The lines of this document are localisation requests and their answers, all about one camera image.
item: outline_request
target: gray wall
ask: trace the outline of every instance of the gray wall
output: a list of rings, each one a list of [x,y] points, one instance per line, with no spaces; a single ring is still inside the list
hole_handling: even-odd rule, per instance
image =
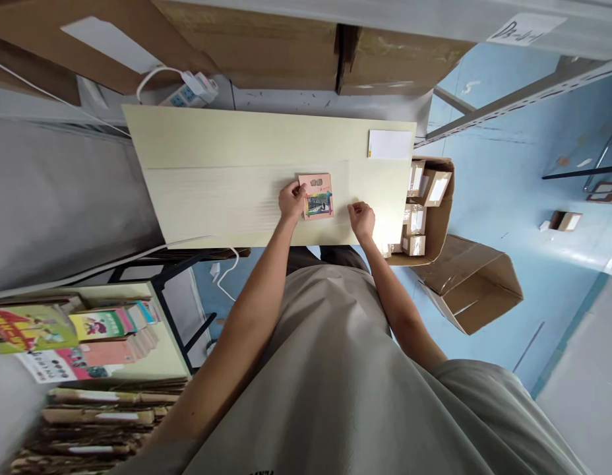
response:
[[[0,120],[0,290],[161,242],[131,145]],[[0,355],[0,464],[38,417],[47,389]]]

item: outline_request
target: right hand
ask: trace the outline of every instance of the right hand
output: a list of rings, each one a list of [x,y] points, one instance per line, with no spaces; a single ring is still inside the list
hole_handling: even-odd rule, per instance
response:
[[[372,239],[375,221],[374,210],[367,203],[359,201],[358,203],[348,205],[348,214],[350,215],[352,230],[354,235],[357,236],[359,243]]]

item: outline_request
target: floor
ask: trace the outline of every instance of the floor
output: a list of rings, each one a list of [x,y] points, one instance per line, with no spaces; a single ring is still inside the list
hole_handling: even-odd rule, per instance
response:
[[[542,51],[481,44],[440,85],[480,107],[552,73],[558,59]],[[434,98],[428,129],[458,116]],[[542,181],[541,176],[593,166],[611,134],[612,77],[415,151],[454,161],[450,232],[510,255],[525,297],[506,315],[466,336],[438,313],[410,269],[394,269],[449,358],[499,364],[515,371],[532,390],[612,256],[612,205],[587,203],[582,178]],[[582,164],[588,158],[593,162]],[[584,213],[574,233],[539,230],[556,209]],[[242,289],[262,251],[253,249],[225,278],[223,286],[232,295]],[[231,263],[221,266],[224,272]],[[210,267],[211,263],[201,263],[194,268],[199,293],[204,310],[224,318],[231,301],[215,289]],[[214,338],[220,329],[212,324]]]

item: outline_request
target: wall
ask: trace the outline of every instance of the wall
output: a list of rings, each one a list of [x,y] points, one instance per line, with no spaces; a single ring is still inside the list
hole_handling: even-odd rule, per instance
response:
[[[537,403],[593,473],[612,475],[612,276],[568,341]]]
[[[0,120],[0,290],[161,240],[131,145]],[[0,464],[38,417],[47,389],[0,355]]]

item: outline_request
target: white paper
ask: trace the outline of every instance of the white paper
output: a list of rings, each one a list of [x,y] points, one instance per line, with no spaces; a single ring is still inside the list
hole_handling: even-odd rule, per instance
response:
[[[212,280],[212,283],[214,283],[220,274],[220,263],[213,263],[212,268],[209,270],[209,274],[214,278]]]
[[[367,150],[367,157],[375,160],[409,160],[412,152],[412,133],[370,130]]]
[[[612,185],[598,185],[596,189],[596,193],[606,193],[608,191],[612,191]]]
[[[550,33],[567,18],[564,16],[519,13],[493,33],[488,42],[528,46],[546,33]]]
[[[103,412],[97,414],[95,419],[137,420],[139,415],[136,412]]]
[[[94,16],[64,25],[60,29],[136,73],[145,74],[161,65],[161,61],[126,33],[112,23],[101,21]]]
[[[572,218],[570,218],[570,222],[568,223],[568,227],[566,229],[568,231],[573,231],[576,225],[578,224],[579,219],[581,219],[581,216],[575,214]]]
[[[88,447],[69,447],[69,452],[75,454],[113,453],[110,445],[89,445]]]
[[[431,190],[431,194],[427,201],[440,201],[444,195],[444,189],[446,188],[447,183],[449,182],[449,178],[440,178],[436,180],[436,184]]]

